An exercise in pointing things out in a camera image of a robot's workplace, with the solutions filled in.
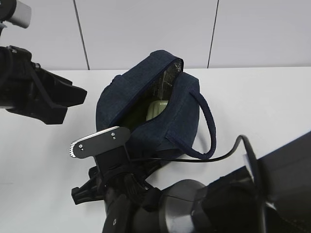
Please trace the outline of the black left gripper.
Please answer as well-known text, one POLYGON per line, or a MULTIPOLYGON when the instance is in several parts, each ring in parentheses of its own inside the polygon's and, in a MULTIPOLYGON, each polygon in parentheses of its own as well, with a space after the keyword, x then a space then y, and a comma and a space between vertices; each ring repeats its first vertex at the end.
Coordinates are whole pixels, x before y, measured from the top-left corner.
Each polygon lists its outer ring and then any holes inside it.
POLYGON ((15 46, 4 49, 4 108, 47 125, 64 122, 69 107, 83 104, 87 91, 32 62, 32 54, 15 46))

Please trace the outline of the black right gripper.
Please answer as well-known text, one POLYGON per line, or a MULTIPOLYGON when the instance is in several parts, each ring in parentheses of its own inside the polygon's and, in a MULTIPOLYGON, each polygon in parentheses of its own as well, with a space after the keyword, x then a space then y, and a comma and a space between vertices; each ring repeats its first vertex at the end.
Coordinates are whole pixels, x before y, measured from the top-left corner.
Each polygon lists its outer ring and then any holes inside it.
POLYGON ((88 171, 89 180, 71 190, 72 199, 76 205, 99 200, 111 204, 124 194, 135 206, 159 206, 160 189, 146 181, 158 168, 158 165, 137 166, 132 173, 120 173, 105 181, 94 166, 88 171))

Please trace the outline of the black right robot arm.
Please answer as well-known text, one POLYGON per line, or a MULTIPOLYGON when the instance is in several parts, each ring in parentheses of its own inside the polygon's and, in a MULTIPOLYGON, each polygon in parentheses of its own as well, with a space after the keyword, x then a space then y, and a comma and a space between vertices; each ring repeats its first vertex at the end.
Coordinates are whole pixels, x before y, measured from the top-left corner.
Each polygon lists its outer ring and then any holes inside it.
POLYGON ((311 230, 311 135, 256 159, 245 136, 245 165, 214 182, 146 182, 157 159, 128 159, 126 136, 89 152, 97 164, 73 188, 75 204, 103 200, 105 233, 308 233, 311 230))

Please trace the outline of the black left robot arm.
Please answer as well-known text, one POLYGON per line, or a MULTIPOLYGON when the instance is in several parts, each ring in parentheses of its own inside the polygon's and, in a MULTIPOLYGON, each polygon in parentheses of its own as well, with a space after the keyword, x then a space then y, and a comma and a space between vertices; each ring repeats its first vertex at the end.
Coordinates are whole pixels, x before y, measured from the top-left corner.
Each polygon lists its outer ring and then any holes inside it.
POLYGON ((87 91, 32 62, 32 54, 16 46, 0 49, 0 107, 38 119, 46 125, 64 122, 69 107, 83 104, 87 91))

